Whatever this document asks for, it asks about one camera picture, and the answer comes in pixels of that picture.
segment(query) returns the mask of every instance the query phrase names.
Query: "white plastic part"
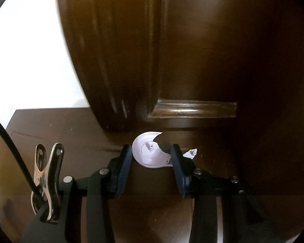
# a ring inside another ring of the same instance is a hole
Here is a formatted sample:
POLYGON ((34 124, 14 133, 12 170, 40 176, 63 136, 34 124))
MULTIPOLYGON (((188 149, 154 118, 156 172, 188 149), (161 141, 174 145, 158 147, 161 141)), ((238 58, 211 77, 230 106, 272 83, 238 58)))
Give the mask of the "white plastic part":
MULTIPOLYGON (((171 167, 171 155, 163 152, 159 145, 154 142, 154 138, 162 132, 148 131, 135 138, 132 145, 132 152, 135 160, 147 168, 171 167)), ((189 150, 185 157, 193 159, 197 154, 197 149, 189 150)))

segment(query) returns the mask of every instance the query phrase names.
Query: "metal clip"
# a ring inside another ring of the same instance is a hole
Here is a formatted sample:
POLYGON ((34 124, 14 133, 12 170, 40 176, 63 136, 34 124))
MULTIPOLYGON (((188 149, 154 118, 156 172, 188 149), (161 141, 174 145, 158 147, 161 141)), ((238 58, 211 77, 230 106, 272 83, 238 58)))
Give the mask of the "metal clip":
MULTIPOLYGON (((36 146, 34 182, 40 189, 42 196, 47 199, 49 211, 46 221, 59 218, 61 199, 59 196, 59 176, 64 156, 64 147, 61 143, 54 144, 51 155, 46 164, 46 150, 42 144, 36 146)), ((31 193, 31 205, 36 214, 41 205, 34 193, 31 193)))

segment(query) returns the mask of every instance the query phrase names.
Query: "cabinet door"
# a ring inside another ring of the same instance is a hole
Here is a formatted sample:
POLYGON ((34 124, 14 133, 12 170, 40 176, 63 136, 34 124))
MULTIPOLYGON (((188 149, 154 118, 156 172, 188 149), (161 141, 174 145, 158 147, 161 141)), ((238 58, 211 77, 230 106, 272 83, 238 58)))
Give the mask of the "cabinet door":
POLYGON ((275 0, 58 0, 105 129, 230 124, 263 57, 275 0))

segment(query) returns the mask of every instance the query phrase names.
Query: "white wall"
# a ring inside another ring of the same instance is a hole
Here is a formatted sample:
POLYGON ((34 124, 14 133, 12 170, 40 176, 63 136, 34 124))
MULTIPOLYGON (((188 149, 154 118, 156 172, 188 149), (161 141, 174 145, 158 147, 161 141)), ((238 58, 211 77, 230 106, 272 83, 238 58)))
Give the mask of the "white wall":
POLYGON ((16 109, 88 107, 57 0, 6 0, 0 8, 0 122, 16 109))

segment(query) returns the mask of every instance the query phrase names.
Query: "silver rivet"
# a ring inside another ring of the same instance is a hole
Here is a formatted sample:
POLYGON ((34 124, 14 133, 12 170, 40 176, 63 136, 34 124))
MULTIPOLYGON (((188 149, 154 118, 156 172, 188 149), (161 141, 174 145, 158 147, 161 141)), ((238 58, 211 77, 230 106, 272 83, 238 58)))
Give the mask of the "silver rivet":
POLYGON ((108 168, 101 168, 101 169, 99 170, 99 173, 100 173, 101 175, 106 175, 107 173, 109 173, 109 170, 108 170, 108 168))
POLYGON ((203 173, 203 169, 202 168, 195 168, 194 169, 194 174, 201 175, 202 173, 203 173))
POLYGON ((235 183, 235 184, 240 181, 240 178, 238 176, 236 176, 236 175, 231 176, 230 179, 231 179, 231 182, 235 183))
POLYGON ((72 176, 66 176, 66 177, 64 177, 64 179, 63 179, 63 182, 64 183, 70 183, 72 181, 72 176))

